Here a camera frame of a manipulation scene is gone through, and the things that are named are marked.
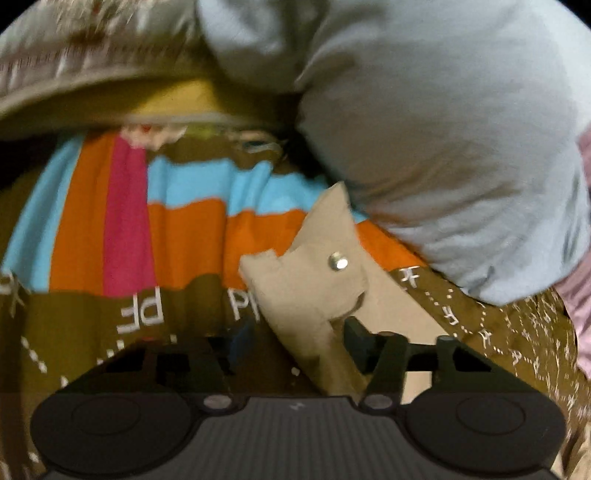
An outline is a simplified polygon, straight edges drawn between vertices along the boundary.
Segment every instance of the brown patterned fabric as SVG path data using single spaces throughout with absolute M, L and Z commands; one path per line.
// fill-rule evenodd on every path
M 199 147 L 199 141 L 191 141 L 195 142 L 191 148 Z M 228 147 L 221 145 L 215 155 L 212 145 L 199 149 L 209 149 L 219 158 Z M 0 193 L 2 254 L 39 174 L 32 171 Z M 428 267 L 394 269 L 391 277 L 446 332 L 557 402 L 569 424 L 565 463 L 574 468 L 569 460 L 580 454 L 582 433 L 591 417 L 591 394 L 575 366 L 574 330 L 558 295 L 548 290 L 499 308 L 465 296 Z M 85 293 L 31 294 L 13 275 L 4 275 L 0 279 L 0 478 L 26 479 L 43 471 L 28 432 L 34 409 L 98 362 L 144 337 L 174 342 L 187 332 L 216 335 L 249 319 L 256 323 L 255 347 L 235 377 L 228 378 L 232 391 L 318 395 L 270 331 L 256 299 L 245 290 L 227 288 L 218 275 L 198 276 L 185 288 L 156 287 L 112 299 Z
M 494 307 L 429 268 L 392 276 L 450 335 L 554 400 L 567 419 L 567 437 L 579 438 L 591 418 L 591 388 L 576 366 L 576 335 L 553 288 Z

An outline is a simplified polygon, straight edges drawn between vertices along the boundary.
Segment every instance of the cushion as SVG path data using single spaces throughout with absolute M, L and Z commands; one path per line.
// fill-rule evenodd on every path
M 38 0 L 0 35 L 0 119 L 107 80 L 194 77 L 202 45 L 186 0 Z
M 583 258 L 591 32 L 556 0 L 198 5 L 224 70 L 302 92 L 352 200 L 468 295 L 506 304 Z

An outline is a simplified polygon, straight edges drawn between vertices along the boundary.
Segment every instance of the light blue pillow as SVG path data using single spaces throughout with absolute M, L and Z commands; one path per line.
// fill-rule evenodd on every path
M 591 32 L 556 0 L 197 5 L 227 73 L 302 92 L 325 166 L 468 295 L 527 297 L 584 256 Z

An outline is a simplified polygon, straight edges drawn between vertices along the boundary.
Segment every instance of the round black pad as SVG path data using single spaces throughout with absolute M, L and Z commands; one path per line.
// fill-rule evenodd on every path
M 187 403 L 154 393 L 53 395 L 31 419 L 31 436 L 53 468 L 74 476 L 127 476 L 164 462 L 191 426 Z
M 558 407 L 539 393 L 428 391 L 407 407 L 406 426 L 433 458 L 491 476 L 542 468 L 566 433 Z

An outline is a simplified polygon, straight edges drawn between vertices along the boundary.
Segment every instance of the metal screw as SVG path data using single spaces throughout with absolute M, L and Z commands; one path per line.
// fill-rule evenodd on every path
M 334 271 L 344 270 L 349 265 L 349 260 L 340 252 L 335 252 L 329 257 L 329 265 Z
M 203 405 L 211 410 L 227 410 L 232 406 L 232 399 L 227 395 L 209 395 Z
M 363 403 L 372 410 L 387 410 L 394 405 L 390 397 L 381 394 L 368 395 L 363 400 Z

